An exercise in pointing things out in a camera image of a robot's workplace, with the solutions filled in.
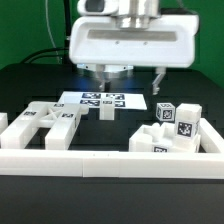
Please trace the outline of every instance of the black table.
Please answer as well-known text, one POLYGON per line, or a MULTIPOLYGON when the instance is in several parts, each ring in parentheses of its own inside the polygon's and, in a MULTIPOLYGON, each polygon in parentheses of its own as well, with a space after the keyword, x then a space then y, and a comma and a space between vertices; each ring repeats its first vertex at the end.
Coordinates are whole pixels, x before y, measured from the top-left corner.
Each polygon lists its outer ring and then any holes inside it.
MULTIPOLYGON (((158 102, 197 103, 224 137, 224 90, 198 71, 169 70, 159 95, 152 96, 153 72, 113 80, 111 92, 144 94, 147 111, 116 110, 113 122, 84 116, 70 150, 127 151, 129 137, 156 122, 158 102)), ((99 82, 71 66, 14 64, 0 71, 0 111, 10 122, 32 101, 53 101, 63 91, 99 91, 99 82)), ((42 138, 29 148, 43 147, 42 138)), ((1 223, 224 223, 224 181, 0 176, 1 223)))

